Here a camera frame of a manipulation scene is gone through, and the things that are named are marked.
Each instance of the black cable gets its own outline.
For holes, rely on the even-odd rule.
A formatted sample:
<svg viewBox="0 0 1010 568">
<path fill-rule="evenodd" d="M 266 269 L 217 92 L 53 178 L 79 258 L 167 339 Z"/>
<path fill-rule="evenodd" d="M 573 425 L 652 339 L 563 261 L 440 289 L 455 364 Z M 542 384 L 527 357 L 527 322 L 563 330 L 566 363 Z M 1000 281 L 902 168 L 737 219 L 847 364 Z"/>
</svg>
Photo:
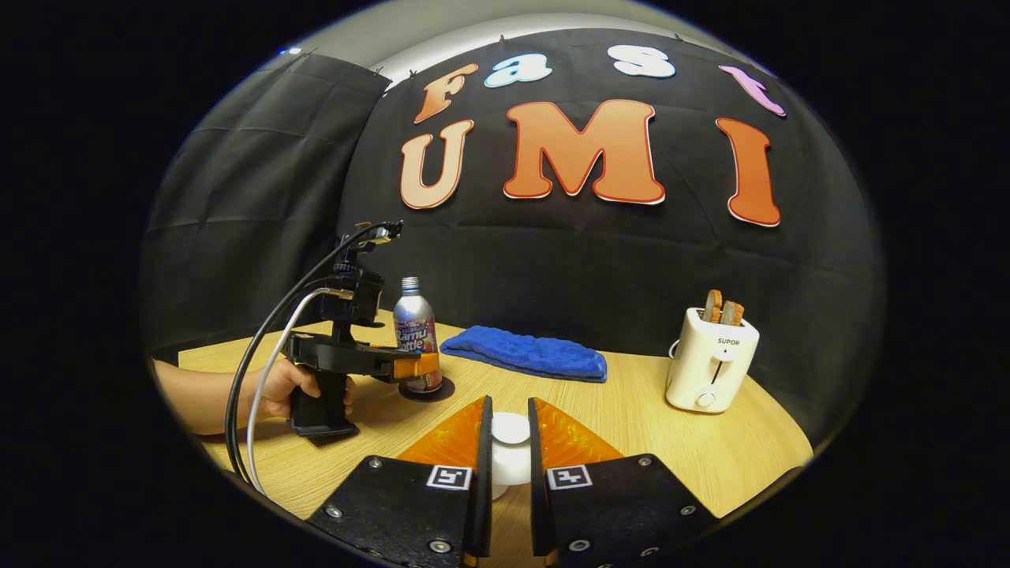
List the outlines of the black cable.
<svg viewBox="0 0 1010 568">
<path fill-rule="evenodd" d="M 256 353 L 257 348 L 260 346 L 260 342 L 263 341 L 263 337 L 267 334 L 267 329 L 270 328 L 277 316 L 287 308 L 295 296 L 298 295 L 298 293 L 306 286 L 311 284 L 309 282 L 309 278 L 311 278 L 312 275 L 318 272 L 321 268 L 325 267 L 330 261 L 333 260 L 334 257 L 345 251 L 351 245 L 358 243 L 358 239 L 370 230 L 379 227 L 392 229 L 393 226 L 399 223 L 388 221 L 369 225 L 363 227 L 361 230 L 340 243 L 336 249 L 333 249 L 331 253 L 319 261 L 319 264 L 303 276 L 302 279 L 299 280 L 290 291 L 288 291 L 284 298 L 277 303 L 273 311 L 270 312 L 270 315 L 267 316 L 267 319 L 264 320 L 263 325 L 260 326 L 260 330 L 256 333 L 256 336 L 249 343 L 248 348 L 245 349 L 245 354 L 242 356 L 242 360 L 238 364 L 238 369 L 235 370 L 235 378 L 231 383 L 231 391 L 228 393 L 228 404 L 224 410 L 224 444 L 228 450 L 228 460 L 231 461 L 231 469 L 244 481 L 251 483 L 251 479 L 245 471 L 245 464 L 242 462 L 242 455 L 238 450 L 238 395 L 241 390 L 242 379 L 245 376 L 245 372 L 248 370 L 249 361 L 252 359 L 252 354 Z"/>
</svg>

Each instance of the aluminum bottle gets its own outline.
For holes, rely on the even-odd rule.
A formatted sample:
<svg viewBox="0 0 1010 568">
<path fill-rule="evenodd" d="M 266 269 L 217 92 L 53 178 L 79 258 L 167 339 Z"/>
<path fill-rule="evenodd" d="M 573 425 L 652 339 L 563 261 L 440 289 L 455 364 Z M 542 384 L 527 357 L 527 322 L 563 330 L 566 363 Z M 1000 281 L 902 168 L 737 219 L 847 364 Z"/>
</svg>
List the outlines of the aluminum bottle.
<svg viewBox="0 0 1010 568">
<path fill-rule="evenodd" d="M 434 313 L 427 300 L 421 296 L 421 283 L 416 276 L 403 279 L 403 296 L 393 308 L 393 320 L 396 322 L 398 349 L 438 353 Z M 422 375 L 406 385 L 413 392 L 434 392 L 441 388 L 441 371 Z"/>
</svg>

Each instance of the letter m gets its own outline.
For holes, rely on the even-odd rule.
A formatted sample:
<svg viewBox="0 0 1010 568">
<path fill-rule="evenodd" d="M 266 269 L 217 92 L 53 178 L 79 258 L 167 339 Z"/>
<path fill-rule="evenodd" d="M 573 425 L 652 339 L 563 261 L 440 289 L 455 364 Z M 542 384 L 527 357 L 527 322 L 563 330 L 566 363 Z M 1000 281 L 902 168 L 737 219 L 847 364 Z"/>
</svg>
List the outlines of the letter m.
<svg viewBox="0 0 1010 568">
<path fill-rule="evenodd" d="M 652 173 L 648 119 L 655 114 L 638 101 L 609 100 L 597 107 L 586 128 L 579 131 L 551 102 L 531 102 L 509 109 L 516 123 L 515 175 L 505 182 L 505 195 L 535 199 L 550 193 L 550 180 L 540 170 L 543 154 L 565 193 L 578 195 L 597 159 L 603 156 L 603 174 L 593 192 L 607 201 L 655 204 L 666 191 Z"/>
</svg>

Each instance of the white toaster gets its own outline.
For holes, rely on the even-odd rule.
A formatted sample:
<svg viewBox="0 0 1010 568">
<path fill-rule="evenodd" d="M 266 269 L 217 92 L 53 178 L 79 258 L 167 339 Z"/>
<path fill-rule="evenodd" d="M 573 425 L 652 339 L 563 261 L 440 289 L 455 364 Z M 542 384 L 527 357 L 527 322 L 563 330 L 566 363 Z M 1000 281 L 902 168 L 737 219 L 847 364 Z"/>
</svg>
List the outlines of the white toaster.
<svg viewBox="0 0 1010 568">
<path fill-rule="evenodd" d="M 743 384 L 759 334 L 746 319 L 739 325 L 704 321 L 704 311 L 688 308 L 681 337 L 670 347 L 667 400 L 678 408 L 718 413 L 729 408 Z"/>
</svg>

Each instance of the black fabric curtain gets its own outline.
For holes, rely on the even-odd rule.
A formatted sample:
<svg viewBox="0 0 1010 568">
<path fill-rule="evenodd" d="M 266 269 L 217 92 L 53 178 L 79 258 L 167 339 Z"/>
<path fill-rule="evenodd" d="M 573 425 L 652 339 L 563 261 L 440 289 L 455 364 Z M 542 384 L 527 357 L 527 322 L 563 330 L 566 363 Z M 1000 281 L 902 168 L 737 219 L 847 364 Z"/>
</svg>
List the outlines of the black fabric curtain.
<svg viewBox="0 0 1010 568">
<path fill-rule="evenodd" d="M 283 54 L 190 133 L 144 234 L 141 309 L 156 357 L 252 335 L 331 250 L 351 155 L 388 85 L 343 61 Z"/>
<path fill-rule="evenodd" d="M 658 49 L 673 77 L 629 76 L 614 68 L 612 45 Z M 543 79 L 488 88 L 497 63 L 542 54 Z M 414 123 L 424 86 L 468 64 L 460 92 L 443 111 Z M 718 66 L 760 81 L 785 118 L 751 99 Z M 510 199 L 517 132 L 506 112 L 549 101 L 577 128 L 600 103 L 650 104 L 652 167 L 666 188 L 658 205 L 604 201 L 592 184 L 565 194 L 543 161 L 551 193 Z M 734 158 L 716 118 L 759 128 L 768 149 L 777 227 L 741 222 L 726 201 Z M 471 119 L 456 192 L 437 207 L 409 208 L 400 197 L 401 147 L 431 134 L 422 172 L 441 174 L 442 128 Z M 587 347 L 666 356 L 684 311 L 710 288 L 744 305 L 762 334 L 750 374 L 794 416 L 814 446 L 829 436 L 866 384 L 883 321 L 883 262 L 872 213 L 836 143 L 786 85 L 740 61 L 700 45 L 648 33 L 571 29 L 510 38 L 450 58 L 404 81 L 376 105 L 347 174 L 339 228 L 404 219 L 403 236 L 363 263 L 386 277 L 383 307 L 399 298 L 399 280 L 421 278 L 437 320 L 557 337 Z M 643 385 L 643 388 L 655 388 Z"/>
</svg>

